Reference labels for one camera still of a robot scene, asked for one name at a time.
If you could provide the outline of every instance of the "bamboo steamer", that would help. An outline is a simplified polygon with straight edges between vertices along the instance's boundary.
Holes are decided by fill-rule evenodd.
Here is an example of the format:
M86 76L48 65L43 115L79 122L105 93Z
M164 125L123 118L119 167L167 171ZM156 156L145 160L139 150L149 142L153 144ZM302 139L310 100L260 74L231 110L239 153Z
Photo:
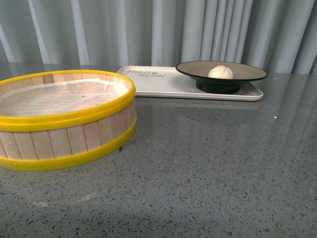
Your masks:
M123 75L98 70L64 70L0 82L0 97L43 84L98 78L127 88L104 104L40 116L3 115L0 111L0 166L23 171L68 168L96 160L121 147L136 128L135 86Z

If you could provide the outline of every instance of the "bamboo slat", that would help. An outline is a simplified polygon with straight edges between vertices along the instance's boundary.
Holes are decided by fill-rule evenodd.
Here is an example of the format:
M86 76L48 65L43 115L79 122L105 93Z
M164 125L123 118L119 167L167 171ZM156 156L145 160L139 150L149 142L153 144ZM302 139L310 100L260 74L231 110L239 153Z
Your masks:
M108 75L106 75L106 74L99 74L98 78L101 79L101 80L107 81L107 76Z
M20 89L20 88L23 88L21 80L4 84L0 87L0 96L3 94L6 94L8 92L11 92L13 90Z
M8 158L6 152L5 152L5 148L3 146L2 140L0 138L0 156L4 157L4 158Z
M124 85L127 89L130 89L130 87L129 87L130 83L129 83L127 80L123 79L123 85Z
M128 108L124 108L120 111L121 125L124 131L127 131L130 127L128 120Z
M22 159L35 160L38 158L32 136L29 132L15 132L14 138L16 140Z
M130 83L128 82L127 85L126 85L126 88L127 88L128 90L130 90L131 87L132 87L132 84L130 84Z
M47 130L32 131L32 140L39 159L55 158L55 153Z
M128 123L129 127L133 124L135 119L135 100L127 107L128 109Z
M99 78L100 74L98 73L82 73L83 79L89 79L89 78Z
M116 139L123 134L120 112L110 116L113 138Z
M31 78L24 79L21 82L22 82L23 88L34 86Z
M72 73L72 80L80 80L83 79L83 75L81 73Z
M83 125L86 145L88 150L92 150L101 146L98 122L93 121Z
M67 134L73 155L87 151L83 125L68 127Z
M64 79L64 74L54 74L53 78L54 78L54 82L55 83L60 83L60 82L65 82L66 81Z
M13 132L0 131L0 138L8 157L12 159L21 159L19 148L15 141Z
M52 74L50 74L50 75L44 75L44 76L43 76L43 82L44 82L44 84L54 83L54 76L53 76Z
M42 76L32 78L33 85L44 84Z
M106 75L106 81L113 82L113 75Z
M123 78L119 78L119 77L114 76L114 77L113 77L113 81L114 81L115 83L119 83L119 84L122 84L122 85L125 86L125 80L124 80Z
M105 145L113 140L110 117L98 121L101 145Z
M70 156L71 149L66 128L49 130L55 156Z

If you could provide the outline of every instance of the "black bowl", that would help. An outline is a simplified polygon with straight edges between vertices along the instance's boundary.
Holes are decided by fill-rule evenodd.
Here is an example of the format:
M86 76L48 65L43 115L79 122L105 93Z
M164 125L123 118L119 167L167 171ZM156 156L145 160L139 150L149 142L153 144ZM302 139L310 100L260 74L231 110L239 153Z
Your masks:
M209 78L209 71L219 65L231 69L233 79ZM198 89L215 94L236 93L240 90L242 84L267 77L267 73L260 68L225 61L184 62L176 66L176 70L196 80Z

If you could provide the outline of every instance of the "steamed bun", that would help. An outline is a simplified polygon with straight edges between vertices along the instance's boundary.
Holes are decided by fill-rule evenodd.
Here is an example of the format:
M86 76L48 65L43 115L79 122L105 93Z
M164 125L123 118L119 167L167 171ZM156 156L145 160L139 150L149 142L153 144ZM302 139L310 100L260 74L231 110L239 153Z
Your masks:
M209 71L209 78L223 78L223 79L233 79L233 73L231 69L223 65L218 65Z

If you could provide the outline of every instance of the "bowl base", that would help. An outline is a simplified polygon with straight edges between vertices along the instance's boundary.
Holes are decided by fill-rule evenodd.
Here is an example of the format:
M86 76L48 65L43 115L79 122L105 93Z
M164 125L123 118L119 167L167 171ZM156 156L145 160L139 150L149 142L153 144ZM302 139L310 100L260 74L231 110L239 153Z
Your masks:
M240 90L240 84L238 85L218 85L212 83L204 83L196 81L196 87L207 93L214 94L232 94L237 93Z

